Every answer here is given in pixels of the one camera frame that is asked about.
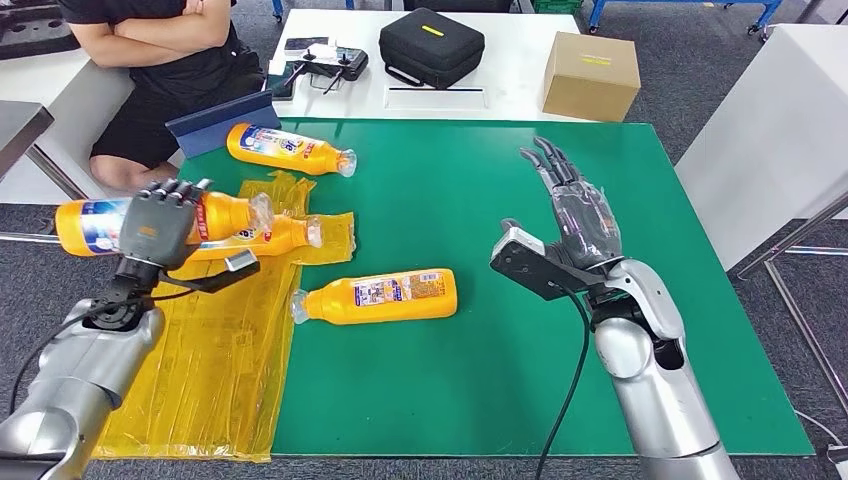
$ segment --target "black t-shirt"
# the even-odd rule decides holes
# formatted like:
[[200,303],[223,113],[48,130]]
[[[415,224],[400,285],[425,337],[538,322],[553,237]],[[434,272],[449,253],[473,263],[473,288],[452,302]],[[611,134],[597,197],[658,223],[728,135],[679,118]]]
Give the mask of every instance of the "black t-shirt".
[[[76,24],[116,25],[128,18],[171,18],[182,15],[185,8],[185,0],[58,0],[58,3],[65,20]],[[223,47],[209,48],[162,65],[131,68],[130,78],[139,87],[190,102],[221,85],[235,56],[243,49],[230,23],[230,34]]]

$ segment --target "black shorts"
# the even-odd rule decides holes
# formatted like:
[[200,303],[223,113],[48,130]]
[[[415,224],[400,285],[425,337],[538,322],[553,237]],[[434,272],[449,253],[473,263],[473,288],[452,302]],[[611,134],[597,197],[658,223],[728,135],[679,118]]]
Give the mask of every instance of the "black shorts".
[[137,87],[91,147],[91,156],[113,155],[156,168],[179,148],[165,122],[258,92],[262,81],[257,59],[254,71],[241,69],[215,91],[188,105],[172,96]]

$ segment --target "person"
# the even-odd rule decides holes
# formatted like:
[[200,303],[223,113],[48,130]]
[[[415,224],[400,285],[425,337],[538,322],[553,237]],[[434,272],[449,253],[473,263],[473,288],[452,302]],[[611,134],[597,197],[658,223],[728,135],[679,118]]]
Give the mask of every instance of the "person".
[[175,177],[165,122],[259,91],[259,57],[238,38],[231,0],[58,0],[101,67],[129,67],[135,89],[91,149],[101,183],[134,191]]

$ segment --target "white desk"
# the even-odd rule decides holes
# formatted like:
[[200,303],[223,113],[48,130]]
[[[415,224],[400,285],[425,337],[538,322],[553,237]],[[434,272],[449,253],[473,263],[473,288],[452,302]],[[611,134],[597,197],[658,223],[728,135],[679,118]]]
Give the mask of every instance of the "white desk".
[[[0,61],[0,100],[41,103],[55,121],[36,145],[89,197],[112,196],[90,176],[91,145],[132,90],[126,72],[82,50]],[[57,204],[68,197],[29,159],[0,180],[0,203]]]
[[380,29],[408,12],[301,10],[289,13],[275,59],[285,57],[287,38],[331,36],[336,44],[365,50],[368,67],[355,82],[327,95],[297,80],[294,100],[274,102],[281,117],[452,118],[585,121],[542,113],[542,81],[556,32],[580,33],[570,15],[444,13],[483,33],[486,48],[476,70],[452,88],[484,89],[481,98],[458,92],[397,92],[408,87],[387,75],[380,58]]
[[675,167],[725,269],[848,191],[848,27],[779,25]]

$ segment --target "bottle cap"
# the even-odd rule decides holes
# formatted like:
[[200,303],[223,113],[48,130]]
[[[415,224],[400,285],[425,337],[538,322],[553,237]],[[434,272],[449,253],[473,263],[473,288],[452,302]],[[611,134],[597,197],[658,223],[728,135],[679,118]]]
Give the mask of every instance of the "bottle cap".
[[270,232],[274,224],[274,209],[271,207],[271,197],[267,193],[259,193],[250,199],[250,227],[259,231]]
[[339,152],[336,170],[343,177],[352,177],[353,172],[356,171],[356,152],[351,149]]
[[306,307],[303,305],[307,294],[308,292],[306,290],[301,289],[292,292],[291,310],[295,325],[300,325],[309,320],[309,314],[306,313]]
[[310,216],[306,219],[306,241],[315,248],[321,248],[324,245],[320,218]]

